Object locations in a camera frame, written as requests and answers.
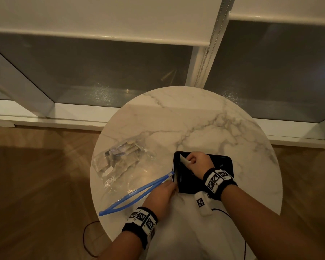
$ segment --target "herringbone wood floor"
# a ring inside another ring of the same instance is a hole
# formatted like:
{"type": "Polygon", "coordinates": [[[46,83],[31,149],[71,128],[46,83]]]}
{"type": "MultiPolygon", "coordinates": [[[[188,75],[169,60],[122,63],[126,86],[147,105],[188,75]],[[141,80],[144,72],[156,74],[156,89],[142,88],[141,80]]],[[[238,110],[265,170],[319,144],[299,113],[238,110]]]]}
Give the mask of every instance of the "herringbone wood floor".
{"type": "MultiPolygon", "coordinates": [[[[89,186],[99,132],[0,127],[0,259],[91,259],[84,227],[97,220],[89,186]]],[[[325,245],[325,150],[274,146],[282,217],[325,245]]],[[[86,233],[98,254],[99,223],[86,233]]]]}

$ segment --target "marble surface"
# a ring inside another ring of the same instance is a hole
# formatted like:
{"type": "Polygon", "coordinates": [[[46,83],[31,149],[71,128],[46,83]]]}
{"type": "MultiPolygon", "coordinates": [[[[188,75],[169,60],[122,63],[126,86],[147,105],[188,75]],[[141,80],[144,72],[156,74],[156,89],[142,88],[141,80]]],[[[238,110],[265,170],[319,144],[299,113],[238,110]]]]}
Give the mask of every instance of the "marble surface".
{"type": "MultiPolygon", "coordinates": [[[[134,173],[128,175],[132,179],[130,184],[118,179],[110,192],[105,191],[102,180],[91,167],[91,193],[97,213],[130,190],[167,174],[172,169],[173,153],[178,150],[229,156],[233,161],[238,186],[280,213],[282,179],[273,148],[257,123],[231,101],[194,87],[165,87],[149,91],[134,98],[114,114],[101,132],[93,156],[123,139],[142,134],[147,136],[146,144],[156,152],[157,160],[138,166],[134,173]]],[[[240,254],[243,254],[244,241],[231,220],[215,214],[207,219],[196,215],[198,211],[193,199],[187,194],[174,197],[173,213],[180,214],[184,222],[193,226],[203,247],[213,245],[212,248],[218,248],[213,253],[220,255],[219,259],[243,258],[240,254]],[[215,243],[219,242],[219,231],[215,232],[214,222],[222,228],[221,236],[226,240],[223,245],[227,245],[225,249],[215,243]],[[205,232],[207,228],[217,239],[210,239],[212,236],[205,232]]],[[[120,233],[132,210],[142,203],[141,200],[131,208],[100,217],[111,240],[120,233]]],[[[218,201],[211,201],[211,206],[223,209],[218,201]]],[[[253,258],[247,247],[246,259],[253,258]]]]}

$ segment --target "person's right hand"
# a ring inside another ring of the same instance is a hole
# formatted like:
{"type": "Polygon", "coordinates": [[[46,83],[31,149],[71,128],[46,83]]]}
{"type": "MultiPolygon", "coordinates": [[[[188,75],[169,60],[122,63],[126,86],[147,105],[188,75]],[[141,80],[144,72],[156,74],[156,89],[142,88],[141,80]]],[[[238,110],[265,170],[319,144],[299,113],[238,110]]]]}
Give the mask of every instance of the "person's right hand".
{"type": "Polygon", "coordinates": [[[200,151],[190,153],[186,159],[191,161],[190,164],[187,165],[187,168],[190,169],[196,177],[202,180],[204,174],[209,169],[214,168],[213,162],[209,155],[200,151]]]}

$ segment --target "forearm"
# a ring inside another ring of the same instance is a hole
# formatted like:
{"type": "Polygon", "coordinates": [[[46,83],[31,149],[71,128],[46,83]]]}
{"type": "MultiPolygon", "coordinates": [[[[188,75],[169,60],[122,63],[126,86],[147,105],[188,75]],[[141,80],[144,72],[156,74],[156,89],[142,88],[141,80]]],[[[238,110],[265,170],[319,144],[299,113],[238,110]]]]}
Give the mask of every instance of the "forearm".
{"type": "Polygon", "coordinates": [[[236,227],[261,259],[325,259],[325,251],[298,229],[235,185],[221,200],[236,227]]]}
{"type": "Polygon", "coordinates": [[[137,260],[141,251],[142,243],[139,237],[132,232],[124,231],[101,254],[99,260],[137,260]]]}

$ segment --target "round marble table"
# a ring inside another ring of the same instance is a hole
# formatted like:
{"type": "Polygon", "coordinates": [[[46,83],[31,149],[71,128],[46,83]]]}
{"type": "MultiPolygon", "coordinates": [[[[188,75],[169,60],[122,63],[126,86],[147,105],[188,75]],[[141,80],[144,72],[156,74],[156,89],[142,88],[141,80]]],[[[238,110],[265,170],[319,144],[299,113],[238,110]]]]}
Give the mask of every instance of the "round marble table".
{"type": "MultiPolygon", "coordinates": [[[[175,151],[226,155],[233,161],[238,186],[280,213],[282,179],[273,148],[258,124],[228,99],[194,87],[164,87],[144,93],[125,104],[109,120],[99,136],[93,157],[121,140],[142,133],[154,143],[149,147],[154,148],[158,162],[142,172],[136,186],[167,174],[172,169],[175,151]]],[[[122,195],[105,191],[93,167],[90,186],[97,213],[122,195]]],[[[120,233],[132,210],[142,203],[143,200],[132,208],[99,217],[111,240],[120,233]]]]}

